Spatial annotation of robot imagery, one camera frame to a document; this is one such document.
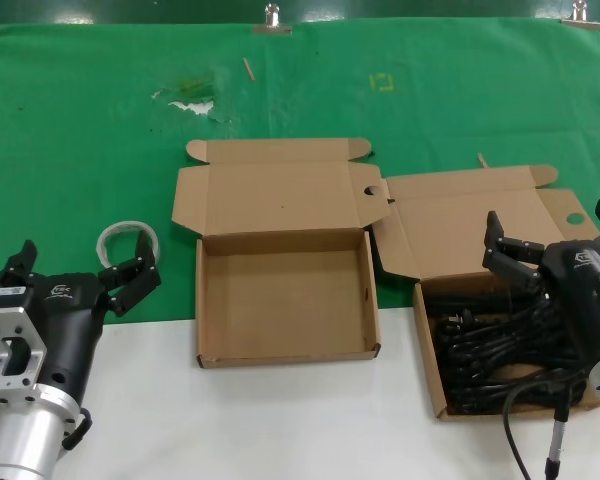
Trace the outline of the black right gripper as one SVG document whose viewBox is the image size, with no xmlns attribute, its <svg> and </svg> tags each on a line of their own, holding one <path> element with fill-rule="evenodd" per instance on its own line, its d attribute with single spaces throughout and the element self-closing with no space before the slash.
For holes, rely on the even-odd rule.
<svg viewBox="0 0 600 480">
<path fill-rule="evenodd" d="M 600 199 L 595 214 L 600 222 Z M 484 246 L 482 266 L 510 285 L 537 294 L 544 280 L 580 363 L 593 367 L 600 360 L 600 235 L 546 248 L 507 237 L 497 213 L 489 211 Z"/>
</svg>

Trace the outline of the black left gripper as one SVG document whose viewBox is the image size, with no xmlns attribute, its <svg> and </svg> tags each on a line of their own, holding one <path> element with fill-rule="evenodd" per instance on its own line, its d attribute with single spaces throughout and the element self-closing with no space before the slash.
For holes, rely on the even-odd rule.
<svg viewBox="0 0 600 480">
<path fill-rule="evenodd" d="M 37 381 L 76 401 L 84 398 L 96 345 L 109 311 L 126 315 L 161 285 L 149 235 L 138 234 L 135 257 L 93 273 L 44 276 L 33 267 L 37 248 L 26 240 L 0 271 L 0 288 L 25 292 L 0 295 L 0 308 L 22 307 L 46 347 Z"/>
</svg>

